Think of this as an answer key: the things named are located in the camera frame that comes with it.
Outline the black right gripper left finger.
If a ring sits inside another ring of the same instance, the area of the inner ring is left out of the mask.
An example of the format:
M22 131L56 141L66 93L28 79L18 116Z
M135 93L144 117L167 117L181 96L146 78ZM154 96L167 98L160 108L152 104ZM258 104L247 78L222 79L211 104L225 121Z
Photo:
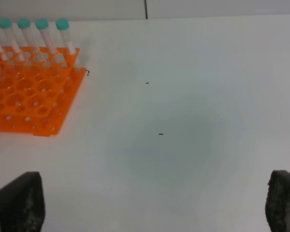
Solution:
M0 189L0 232L40 232L44 219L39 172L25 172Z

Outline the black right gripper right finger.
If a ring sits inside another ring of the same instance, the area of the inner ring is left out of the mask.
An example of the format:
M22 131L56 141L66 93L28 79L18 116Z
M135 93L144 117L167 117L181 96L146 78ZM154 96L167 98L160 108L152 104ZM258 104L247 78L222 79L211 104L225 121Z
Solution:
M265 215L272 232L290 232L290 173L272 171L268 182Z

